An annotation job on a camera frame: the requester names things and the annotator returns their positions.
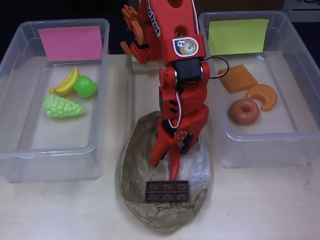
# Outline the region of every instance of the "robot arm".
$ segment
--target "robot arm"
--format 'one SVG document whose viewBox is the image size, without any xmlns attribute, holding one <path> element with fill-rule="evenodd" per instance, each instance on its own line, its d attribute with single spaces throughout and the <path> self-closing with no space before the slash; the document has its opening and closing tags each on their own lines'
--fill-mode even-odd
<svg viewBox="0 0 320 240">
<path fill-rule="evenodd" d="M 139 13 L 128 6 L 122 13 L 125 26 L 135 35 L 130 47 L 122 43 L 122 48 L 126 46 L 141 64 L 163 60 L 166 66 L 164 71 L 159 70 L 162 114 L 151 165 L 156 167 L 168 153 L 173 181 L 179 171 L 180 154 L 190 150 L 207 124 L 209 109 L 204 102 L 208 80 L 227 74 L 229 66 L 224 74 L 210 76 L 193 0 L 142 0 Z"/>
</svg>

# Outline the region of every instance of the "brown paper bag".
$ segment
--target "brown paper bag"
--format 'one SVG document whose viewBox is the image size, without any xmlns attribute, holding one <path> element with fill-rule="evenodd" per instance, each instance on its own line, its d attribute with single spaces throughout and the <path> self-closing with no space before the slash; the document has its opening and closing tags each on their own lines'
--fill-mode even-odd
<svg viewBox="0 0 320 240">
<path fill-rule="evenodd" d="M 209 154 L 199 141 L 181 158 L 177 180 L 189 181 L 188 202 L 146 202 L 146 182 L 166 181 L 169 175 L 166 159 L 160 161 L 157 168 L 150 165 L 159 115 L 159 112 L 153 112 L 140 118 L 124 145 L 120 158 L 120 193 L 139 221 L 158 232 L 171 233 L 190 222 L 205 202 L 210 180 Z"/>
</svg>

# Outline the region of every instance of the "table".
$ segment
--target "table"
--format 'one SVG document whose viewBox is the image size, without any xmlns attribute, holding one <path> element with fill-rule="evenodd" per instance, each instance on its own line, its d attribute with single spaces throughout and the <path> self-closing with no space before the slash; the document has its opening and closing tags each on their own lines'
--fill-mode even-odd
<svg viewBox="0 0 320 240">
<path fill-rule="evenodd" d="M 135 121 L 157 109 L 157 75 L 136 75 L 131 57 L 107 61 L 110 104 L 103 173 L 93 180 L 8 183 L 0 178 L 0 240 L 315 240 L 320 236 L 320 162 L 226 168 L 212 153 L 208 197 L 173 234 L 140 223 L 119 192 L 118 162 Z"/>
</svg>

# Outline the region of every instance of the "yellow banana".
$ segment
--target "yellow banana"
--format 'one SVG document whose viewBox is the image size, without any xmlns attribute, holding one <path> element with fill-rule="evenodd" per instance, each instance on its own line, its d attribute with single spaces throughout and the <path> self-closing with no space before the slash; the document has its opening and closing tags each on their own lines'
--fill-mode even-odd
<svg viewBox="0 0 320 240">
<path fill-rule="evenodd" d="M 50 88 L 50 94 L 57 94 L 64 96 L 71 93 L 74 89 L 74 85 L 80 76 L 79 69 L 75 66 L 72 72 L 55 88 Z"/>
</svg>

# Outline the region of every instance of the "wooden base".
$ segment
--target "wooden base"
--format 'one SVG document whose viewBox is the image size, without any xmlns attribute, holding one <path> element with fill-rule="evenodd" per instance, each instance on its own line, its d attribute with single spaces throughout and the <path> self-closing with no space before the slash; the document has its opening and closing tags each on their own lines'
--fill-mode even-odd
<svg viewBox="0 0 320 240">
<path fill-rule="evenodd" d="M 134 74 L 157 74 L 159 69 L 165 69 L 162 61 L 148 61 L 146 64 L 140 64 L 137 59 L 132 56 L 132 70 Z"/>
</svg>

